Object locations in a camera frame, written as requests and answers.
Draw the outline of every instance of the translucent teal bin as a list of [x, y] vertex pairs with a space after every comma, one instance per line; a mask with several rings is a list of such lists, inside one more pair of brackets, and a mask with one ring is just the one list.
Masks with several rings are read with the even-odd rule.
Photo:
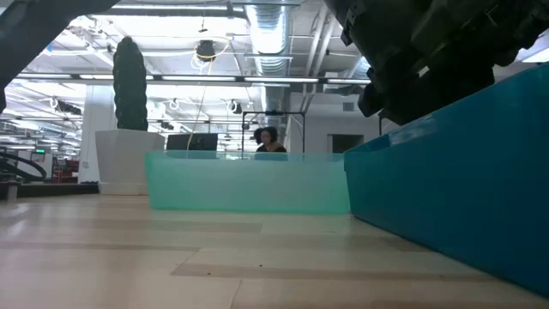
[[342, 154], [150, 152], [153, 209], [345, 214]]

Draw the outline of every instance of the teal plastic bin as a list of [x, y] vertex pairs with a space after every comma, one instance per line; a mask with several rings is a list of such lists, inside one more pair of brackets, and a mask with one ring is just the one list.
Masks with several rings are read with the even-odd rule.
[[150, 152], [153, 209], [345, 214], [342, 154]]
[[345, 154], [353, 215], [549, 297], [549, 65]]

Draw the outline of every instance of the wooden floor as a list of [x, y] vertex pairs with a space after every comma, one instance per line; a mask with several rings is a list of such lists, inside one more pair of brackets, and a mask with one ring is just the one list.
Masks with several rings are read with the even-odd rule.
[[0, 206], [0, 308], [528, 309], [549, 302], [343, 216]]

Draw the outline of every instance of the fluorescent light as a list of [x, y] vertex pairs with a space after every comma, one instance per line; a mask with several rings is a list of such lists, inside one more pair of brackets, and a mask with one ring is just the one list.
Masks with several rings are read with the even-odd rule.
[[[221, 5], [169, 5], [169, 4], [117, 4], [113, 9], [195, 9], [195, 10], [224, 10], [226, 6]], [[241, 8], [234, 8], [235, 11], [242, 11]]]
[[181, 82], [235, 82], [234, 77], [224, 76], [162, 76], [165, 81], [181, 81]]
[[71, 79], [69, 74], [43, 74], [43, 73], [20, 73], [17, 78], [32, 78], [32, 79]]
[[10, 145], [3, 145], [5, 148], [9, 148], [9, 149], [20, 149], [20, 150], [23, 150], [23, 149], [34, 149], [34, 146], [10, 146]]
[[28, 121], [23, 121], [23, 120], [10, 120], [12, 125], [16, 126], [17, 128], [21, 128], [21, 129], [28, 129], [28, 130], [38, 130], [39, 127], [38, 125], [36, 124], [33, 124], [31, 122], [28, 122]]
[[264, 58], [271, 58], [271, 59], [286, 59], [286, 60], [292, 60], [293, 56], [281, 56], [281, 55], [254, 55], [254, 54], [244, 54], [244, 58], [251, 58], [251, 59], [264, 59]]
[[318, 78], [292, 78], [292, 77], [245, 77], [247, 82], [298, 82], [318, 83]]
[[328, 83], [341, 84], [341, 85], [368, 85], [371, 83], [370, 80], [353, 80], [353, 79], [338, 79], [330, 78]]
[[10, 110], [10, 109], [8, 109], [8, 108], [4, 109], [4, 110], [3, 110], [3, 113], [8, 113], [8, 114], [11, 114], [11, 115], [14, 115], [14, 116], [23, 116], [22, 113], [17, 112], [17, 111]]
[[23, 84], [23, 83], [29, 83], [30, 81], [29, 80], [24, 80], [24, 79], [21, 79], [21, 78], [15, 78], [11, 82], [14, 83], [14, 84]]
[[82, 79], [100, 79], [100, 80], [112, 80], [114, 76], [104, 74], [104, 75], [80, 75]]

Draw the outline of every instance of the ceiling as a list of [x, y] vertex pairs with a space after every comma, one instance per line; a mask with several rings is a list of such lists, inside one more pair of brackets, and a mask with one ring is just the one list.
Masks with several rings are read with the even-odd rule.
[[[0, 0], [0, 8], [10, 1]], [[288, 3], [300, 3], [292, 8], [293, 26], [291, 29], [291, 76], [304, 76], [305, 66], [313, 41], [312, 34], [317, 25], [318, 12], [322, 1], [289, 0]], [[192, 1], [147, 0], [122, 1], [121, 4], [146, 3], [196, 3]], [[359, 52], [354, 45], [344, 46], [339, 39], [341, 28], [336, 27], [329, 41], [327, 55], [320, 69], [325, 72], [341, 73], [350, 70], [359, 59]], [[216, 76], [252, 76], [256, 74], [253, 46], [250, 41], [248, 22], [239, 18], [190, 17], [186, 15], [172, 17], [127, 16], [127, 15], [89, 15], [72, 21], [69, 27], [59, 34], [51, 44], [28, 65], [26, 72], [33, 73], [78, 73], [99, 74], [112, 72], [112, 47], [124, 37], [131, 36], [139, 45], [146, 61], [149, 74], [156, 75], [199, 75]], [[198, 69], [193, 63], [195, 48], [203, 39], [212, 39], [215, 50], [220, 55], [211, 68]], [[496, 68], [498, 80], [525, 70], [532, 64], [515, 64], [510, 69]], [[57, 98], [85, 112], [87, 85], [83, 83], [53, 82], [14, 82], [6, 91], [8, 108], [3, 116], [48, 118], [45, 121], [9, 122], [18, 125], [17, 130], [35, 131], [38, 125], [41, 134], [58, 135], [67, 132], [78, 142], [81, 134], [82, 119], [80, 116], [65, 115], [56, 112]], [[261, 87], [200, 87], [182, 85], [149, 85], [148, 86], [149, 118], [170, 120], [188, 120], [196, 118], [227, 123], [238, 122], [241, 115], [235, 115], [227, 104], [236, 101], [244, 111], [262, 111]], [[198, 106], [203, 99], [203, 109]], [[292, 94], [291, 107], [297, 111], [303, 99], [301, 93]], [[362, 117], [355, 112], [343, 112], [342, 104], [356, 102], [358, 97], [342, 97], [335, 94], [319, 94], [311, 102], [308, 115], [319, 117]], [[160, 128], [160, 124], [151, 124], [150, 130], [160, 133], [187, 132], [193, 124], [176, 124], [174, 130]], [[13, 129], [4, 125], [4, 130]], [[238, 142], [230, 142], [233, 137], [239, 140], [240, 124], [205, 125], [196, 127], [196, 131], [213, 131], [223, 134], [227, 140], [227, 149], [238, 148]], [[254, 148], [253, 142], [247, 148]]]

